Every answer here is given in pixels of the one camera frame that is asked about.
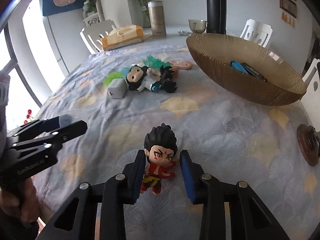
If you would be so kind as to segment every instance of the black thermos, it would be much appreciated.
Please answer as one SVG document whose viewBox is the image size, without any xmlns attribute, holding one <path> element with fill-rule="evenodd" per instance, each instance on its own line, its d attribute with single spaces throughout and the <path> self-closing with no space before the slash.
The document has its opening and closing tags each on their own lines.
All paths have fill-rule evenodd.
<svg viewBox="0 0 320 240">
<path fill-rule="evenodd" d="M 226 34 L 227 0 L 207 0 L 207 33 Z"/>
</svg>

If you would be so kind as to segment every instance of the white charger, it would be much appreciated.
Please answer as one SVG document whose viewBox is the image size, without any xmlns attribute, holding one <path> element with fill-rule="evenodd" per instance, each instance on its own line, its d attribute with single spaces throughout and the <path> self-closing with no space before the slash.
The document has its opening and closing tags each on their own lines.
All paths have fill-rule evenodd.
<svg viewBox="0 0 320 240">
<path fill-rule="evenodd" d="M 127 91 L 127 83 L 123 78 L 116 78 L 108 85 L 107 91 L 111 98 L 121 99 Z"/>
</svg>

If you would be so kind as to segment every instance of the thermos flask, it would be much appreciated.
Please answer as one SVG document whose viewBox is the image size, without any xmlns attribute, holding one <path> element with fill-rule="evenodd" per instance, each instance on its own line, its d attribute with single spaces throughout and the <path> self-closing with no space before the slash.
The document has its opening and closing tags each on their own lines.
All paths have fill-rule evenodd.
<svg viewBox="0 0 320 240">
<path fill-rule="evenodd" d="M 207 33 L 226 34 L 227 0 L 207 0 Z"/>
<path fill-rule="evenodd" d="M 162 1 L 148 2 L 152 36 L 163 38 L 167 36 L 164 21 L 164 9 Z"/>
</svg>

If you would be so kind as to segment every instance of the figurine ear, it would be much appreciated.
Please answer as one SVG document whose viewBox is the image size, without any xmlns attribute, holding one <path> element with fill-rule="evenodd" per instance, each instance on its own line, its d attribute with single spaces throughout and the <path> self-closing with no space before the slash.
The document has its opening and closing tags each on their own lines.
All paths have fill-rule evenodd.
<svg viewBox="0 0 320 240">
<path fill-rule="evenodd" d="M 149 157 L 150 156 L 150 152 L 147 149 L 144 149 L 144 154 Z"/>
</svg>

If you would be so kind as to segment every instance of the beige thermos cup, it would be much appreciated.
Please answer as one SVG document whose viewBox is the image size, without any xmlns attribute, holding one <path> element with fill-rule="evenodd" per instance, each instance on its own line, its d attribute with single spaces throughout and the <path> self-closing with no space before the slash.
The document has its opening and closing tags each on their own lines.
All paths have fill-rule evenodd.
<svg viewBox="0 0 320 240">
<path fill-rule="evenodd" d="M 167 36 L 165 30 L 164 10 L 162 1 L 148 2 L 152 36 L 163 38 Z"/>
</svg>

